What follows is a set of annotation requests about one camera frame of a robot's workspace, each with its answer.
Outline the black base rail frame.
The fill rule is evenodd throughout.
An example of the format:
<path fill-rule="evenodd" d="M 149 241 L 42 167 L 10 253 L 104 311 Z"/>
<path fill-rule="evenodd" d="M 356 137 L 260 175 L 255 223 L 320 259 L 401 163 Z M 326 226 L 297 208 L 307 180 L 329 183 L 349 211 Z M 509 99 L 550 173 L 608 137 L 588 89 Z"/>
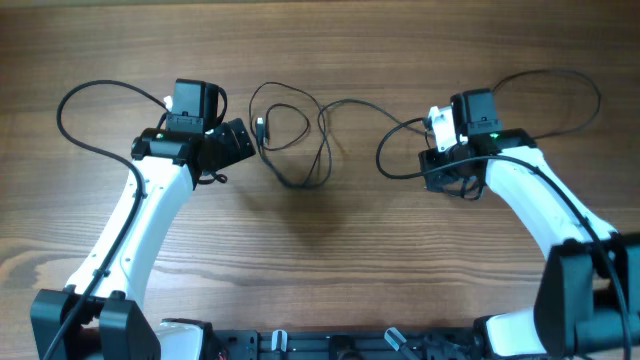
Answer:
<path fill-rule="evenodd" d="M 224 360 L 457 360 L 481 359 L 483 341 L 470 328 L 426 331 L 273 332 L 225 330 L 211 334 L 206 359 Z"/>

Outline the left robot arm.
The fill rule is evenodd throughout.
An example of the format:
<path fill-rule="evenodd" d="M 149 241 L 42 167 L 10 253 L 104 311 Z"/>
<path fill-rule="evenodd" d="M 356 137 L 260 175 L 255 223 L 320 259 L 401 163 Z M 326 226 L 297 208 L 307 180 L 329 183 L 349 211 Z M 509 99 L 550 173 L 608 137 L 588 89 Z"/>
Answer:
<path fill-rule="evenodd" d="M 61 290 L 41 290 L 31 324 L 42 359 L 225 359 L 208 322 L 168 319 L 153 329 L 143 314 L 148 279 L 173 219 L 199 185 L 224 183 L 222 169 L 254 155 L 241 119 L 225 121 L 218 85 L 179 79 L 145 129 L 127 184 L 97 243 Z"/>

